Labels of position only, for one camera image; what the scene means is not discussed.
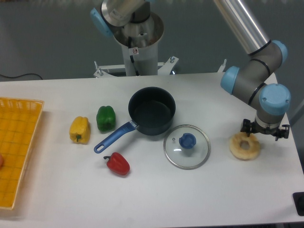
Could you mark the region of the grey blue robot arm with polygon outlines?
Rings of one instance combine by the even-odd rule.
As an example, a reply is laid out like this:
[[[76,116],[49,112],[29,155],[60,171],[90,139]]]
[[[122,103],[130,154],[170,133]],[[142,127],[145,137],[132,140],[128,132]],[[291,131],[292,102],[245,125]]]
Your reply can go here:
[[[250,57],[246,66],[227,69],[220,82],[226,92],[256,110],[255,120],[245,119],[241,131],[288,138],[290,126],[281,121],[289,108],[290,92],[284,85],[266,84],[285,62],[286,46],[267,36],[245,2],[217,0],[215,5]],[[169,74],[178,61],[170,57],[164,64],[158,62],[164,26],[151,12],[148,0],[104,0],[100,9],[91,10],[90,17],[103,35],[120,44],[128,76]]]

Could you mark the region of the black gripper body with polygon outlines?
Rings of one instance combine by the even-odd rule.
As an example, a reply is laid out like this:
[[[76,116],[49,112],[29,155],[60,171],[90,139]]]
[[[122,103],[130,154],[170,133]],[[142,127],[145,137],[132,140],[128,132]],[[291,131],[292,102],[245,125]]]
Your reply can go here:
[[[252,123],[251,132],[261,133],[264,135],[275,135],[280,123],[264,123],[259,124],[256,120]]]

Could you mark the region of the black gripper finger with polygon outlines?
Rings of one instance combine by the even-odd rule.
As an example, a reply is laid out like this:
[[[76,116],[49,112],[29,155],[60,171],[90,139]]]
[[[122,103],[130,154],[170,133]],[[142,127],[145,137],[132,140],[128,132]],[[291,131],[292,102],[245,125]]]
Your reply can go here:
[[[278,141],[281,138],[284,138],[284,139],[289,138],[290,125],[289,124],[283,124],[281,127],[282,128],[278,128],[276,130],[275,141]]]
[[[255,123],[251,122],[249,119],[243,119],[240,131],[249,137],[252,133],[256,133]]]

